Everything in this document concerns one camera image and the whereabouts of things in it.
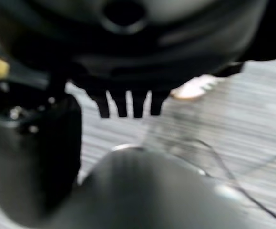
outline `screw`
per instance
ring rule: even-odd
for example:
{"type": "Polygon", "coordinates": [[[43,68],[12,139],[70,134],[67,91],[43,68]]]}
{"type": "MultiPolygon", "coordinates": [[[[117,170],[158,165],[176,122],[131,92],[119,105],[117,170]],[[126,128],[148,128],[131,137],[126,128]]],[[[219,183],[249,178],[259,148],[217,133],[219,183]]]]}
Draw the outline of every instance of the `screw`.
{"type": "Polygon", "coordinates": [[[20,106],[16,106],[13,109],[10,110],[10,118],[13,120],[17,120],[22,113],[23,108],[20,106]]]}
{"type": "Polygon", "coordinates": [[[55,98],[54,97],[50,97],[49,99],[48,99],[48,102],[50,103],[50,104],[54,104],[55,103],[55,98]]]}
{"type": "Polygon", "coordinates": [[[33,134],[37,133],[39,131],[38,127],[37,126],[34,126],[34,125],[31,125],[29,127],[29,131],[33,134]]]}
{"type": "Polygon", "coordinates": [[[10,92],[10,86],[7,82],[1,82],[0,89],[5,93],[10,92]]]}

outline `gray carpet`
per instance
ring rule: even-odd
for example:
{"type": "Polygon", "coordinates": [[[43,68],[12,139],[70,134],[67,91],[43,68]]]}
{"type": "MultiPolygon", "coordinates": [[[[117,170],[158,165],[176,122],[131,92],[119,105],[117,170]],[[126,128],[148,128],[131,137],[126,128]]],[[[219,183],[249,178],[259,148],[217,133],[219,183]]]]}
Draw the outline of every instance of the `gray carpet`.
{"type": "MultiPolygon", "coordinates": [[[[101,120],[85,92],[68,85],[83,108],[83,178],[113,147],[138,143],[177,154],[227,181],[211,151],[212,145],[241,184],[276,212],[276,61],[250,62],[242,74],[219,85],[198,102],[169,99],[159,118],[101,120]]],[[[256,229],[276,229],[276,221],[243,199],[243,217],[256,229]]],[[[14,229],[0,212],[0,229],[14,229]]]]}

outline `wire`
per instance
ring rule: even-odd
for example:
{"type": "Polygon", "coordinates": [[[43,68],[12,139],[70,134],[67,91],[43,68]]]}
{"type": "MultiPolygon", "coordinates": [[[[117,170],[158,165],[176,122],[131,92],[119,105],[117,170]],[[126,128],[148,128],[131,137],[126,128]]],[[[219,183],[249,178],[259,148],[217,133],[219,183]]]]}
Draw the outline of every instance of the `wire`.
{"type": "Polygon", "coordinates": [[[276,220],[276,213],[274,213],[273,211],[271,211],[270,209],[268,209],[264,204],[260,203],[259,201],[257,201],[255,198],[253,198],[239,183],[239,181],[237,180],[237,178],[234,176],[234,174],[231,172],[231,170],[226,166],[226,164],[224,163],[223,159],[220,157],[219,153],[208,143],[199,140],[199,139],[188,139],[188,141],[191,142],[198,142],[206,147],[208,147],[211,152],[213,153],[213,155],[215,156],[215,159],[217,161],[217,163],[220,165],[220,167],[224,170],[227,178],[233,183],[233,187],[235,189],[237,189],[239,192],[241,192],[244,196],[246,196],[251,202],[255,203],[257,206],[259,206],[264,212],[266,212],[267,214],[269,214],[271,217],[273,217],[276,220]]]}
{"type": "Polygon", "coordinates": [[[262,163],[258,166],[255,166],[255,167],[251,168],[250,170],[248,170],[244,174],[242,174],[241,177],[242,176],[247,176],[250,173],[253,173],[253,172],[256,172],[256,171],[258,171],[262,168],[265,168],[265,167],[269,166],[270,164],[272,164],[275,161],[276,161],[276,156],[272,157],[271,159],[267,160],[266,162],[264,162],[264,163],[262,163]]]}

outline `circular opening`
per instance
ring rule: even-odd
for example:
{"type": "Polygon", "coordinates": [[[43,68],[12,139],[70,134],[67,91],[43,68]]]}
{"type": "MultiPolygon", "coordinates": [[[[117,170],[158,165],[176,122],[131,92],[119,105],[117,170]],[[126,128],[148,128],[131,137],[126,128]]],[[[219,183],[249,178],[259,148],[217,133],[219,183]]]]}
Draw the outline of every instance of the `circular opening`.
{"type": "Polygon", "coordinates": [[[144,19],[145,9],[134,1],[114,1],[104,8],[104,14],[119,26],[131,26],[144,19]]]}

